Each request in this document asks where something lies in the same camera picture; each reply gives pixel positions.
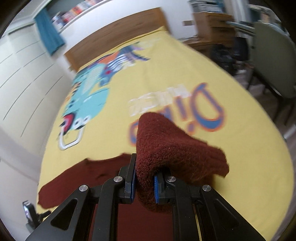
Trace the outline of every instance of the cartoon character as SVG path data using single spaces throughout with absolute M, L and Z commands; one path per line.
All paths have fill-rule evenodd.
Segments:
M 81 70 L 75 80 L 66 101 L 63 123 L 60 125 L 59 148 L 65 150 L 78 144 L 83 136 L 85 125 L 103 109 L 108 94 L 111 78 L 120 70 L 133 66 L 136 60 L 147 61 L 148 58 L 134 53 L 142 50 L 138 43 L 121 48 L 115 53 L 106 55 Z M 71 130 L 79 130 L 75 141 L 65 144 L 63 136 Z

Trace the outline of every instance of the bag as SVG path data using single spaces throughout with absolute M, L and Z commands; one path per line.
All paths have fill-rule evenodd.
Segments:
M 210 58 L 219 67 L 234 76 L 236 69 L 234 67 L 235 59 L 232 58 L 230 51 L 223 44 L 216 44 L 213 46 Z
M 249 59 L 247 39 L 241 37 L 234 38 L 233 57 L 238 61 L 247 61 Z

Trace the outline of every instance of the metal screw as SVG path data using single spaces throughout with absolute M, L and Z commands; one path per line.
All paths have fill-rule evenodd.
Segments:
M 210 185 L 203 185 L 203 186 L 202 186 L 202 189 L 203 189 L 204 191 L 206 191 L 206 192 L 209 192 L 209 191 L 212 190 L 212 188 L 211 188 Z
M 113 178 L 114 182 L 119 183 L 122 181 L 122 177 L 121 176 L 116 176 L 115 178 Z
M 168 176 L 168 181 L 170 183 L 173 183 L 174 181 L 176 181 L 176 178 L 174 176 Z
M 81 185 L 81 186 L 79 187 L 79 191 L 80 191 L 80 192 L 84 192 L 84 191 L 86 191 L 87 189 L 88 189 L 87 185 Z

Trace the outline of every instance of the wooden desk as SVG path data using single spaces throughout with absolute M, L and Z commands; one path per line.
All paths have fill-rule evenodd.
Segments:
M 197 50 L 198 52 L 202 53 L 208 58 L 210 57 L 211 49 L 215 44 L 223 44 L 228 48 L 231 48 L 233 45 L 232 40 L 210 41 L 210 40 L 204 40 L 204 39 L 201 39 L 201 40 L 189 39 L 184 41 L 183 43 Z

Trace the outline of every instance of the wooden cabinet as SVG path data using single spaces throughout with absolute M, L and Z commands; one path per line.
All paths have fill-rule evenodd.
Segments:
M 196 40 L 196 41 L 186 41 L 184 44 L 188 45 L 189 47 L 195 49 L 196 51 L 202 53 L 203 55 L 210 58 L 210 53 L 212 47 L 215 44 L 223 44 L 224 46 L 231 48 L 233 41 L 225 40 L 225 41 L 209 41 L 209 40 Z
M 233 41 L 235 29 L 226 21 L 233 17 L 224 13 L 199 12 L 193 14 L 198 36 L 209 41 Z

